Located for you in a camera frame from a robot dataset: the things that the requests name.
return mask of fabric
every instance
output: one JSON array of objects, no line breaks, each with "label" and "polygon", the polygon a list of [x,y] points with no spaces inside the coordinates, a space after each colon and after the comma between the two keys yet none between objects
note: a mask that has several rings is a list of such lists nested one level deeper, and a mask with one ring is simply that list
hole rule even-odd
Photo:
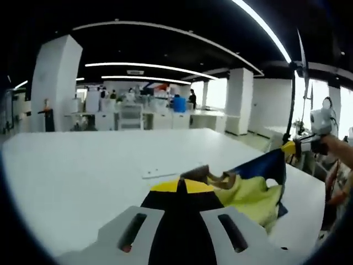
[{"label": "fabric", "polygon": [[231,189],[218,189],[215,194],[224,207],[235,207],[270,232],[278,217],[282,185],[268,188],[263,177],[242,179],[237,175]]}]

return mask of white cabinet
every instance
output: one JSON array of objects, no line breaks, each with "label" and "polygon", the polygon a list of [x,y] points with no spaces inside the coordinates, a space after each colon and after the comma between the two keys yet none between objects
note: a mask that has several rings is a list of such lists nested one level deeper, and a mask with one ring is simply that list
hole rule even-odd
[{"label": "white cabinet", "polygon": [[226,120],[226,130],[235,135],[239,135],[239,117],[228,116]]},{"label": "white cabinet", "polygon": [[173,114],[173,129],[188,129],[190,123],[190,115],[182,113]]},{"label": "white cabinet", "polygon": [[153,113],[152,129],[171,129],[173,123],[173,117],[171,113]]},{"label": "white cabinet", "polygon": [[217,116],[214,130],[218,131],[221,134],[224,134],[224,132],[226,131],[226,121],[226,116]]},{"label": "white cabinet", "polygon": [[96,114],[95,115],[95,128],[98,131],[114,131],[114,113]]}]

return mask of white machine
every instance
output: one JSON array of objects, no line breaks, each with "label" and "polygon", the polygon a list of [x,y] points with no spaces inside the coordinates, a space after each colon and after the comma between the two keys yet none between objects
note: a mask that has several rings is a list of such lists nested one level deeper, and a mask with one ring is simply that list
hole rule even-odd
[{"label": "white machine", "polygon": [[[283,145],[282,150],[289,153],[294,153],[300,157],[302,152],[313,151],[321,155],[328,154],[328,147],[321,143],[321,138],[325,135],[338,135],[338,124],[336,120],[336,112],[333,108],[330,97],[323,100],[321,109],[312,110],[310,113],[311,131],[312,134],[294,139]],[[353,146],[353,128],[349,129],[349,134],[345,141]]]}]

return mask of blue bucket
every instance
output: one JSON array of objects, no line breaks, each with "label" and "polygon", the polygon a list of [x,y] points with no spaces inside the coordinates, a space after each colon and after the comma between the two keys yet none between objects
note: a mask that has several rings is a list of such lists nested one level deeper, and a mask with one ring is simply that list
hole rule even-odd
[{"label": "blue bucket", "polygon": [[182,97],[174,97],[173,109],[174,112],[186,112],[186,99]]}]

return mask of table surface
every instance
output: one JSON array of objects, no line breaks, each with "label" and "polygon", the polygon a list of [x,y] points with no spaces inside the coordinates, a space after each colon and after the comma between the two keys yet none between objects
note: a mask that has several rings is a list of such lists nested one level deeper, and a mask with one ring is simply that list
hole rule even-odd
[{"label": "table surface", "polygon": [[[141,205],[151,185],[201,164],[220,175],[262,154],[210,129],[18,134],[3,145],[15,204],[53,256],[93,243],[103,225]],[[156,168],[175,175],[142,178]],[[287,165],[282,202],[288,214],[277,221],[270,241],[308,254],[324,198],[323,182]]]},{"label": "table surface", "polygon": [[[170,109],[166,109],[165,112],[157,112],[152,109],[144,108],[143,109],[143,114],[165,114],[165,113],[171,113],[171,114],[187,114],[187,115],[197,115],[197,116],[227,116],[224,112],[217,111],[217,110],[200,110],[200,109],[195,109],[195,110],[187,110],[186,112],[183,113],[178,113],[174,112]],[[111,112],[77,112],[77,113],[71,113],[71,114],[66,114],[65,116],[75,116],[75,115],[95,115],[95,114],[112,114]]]}]

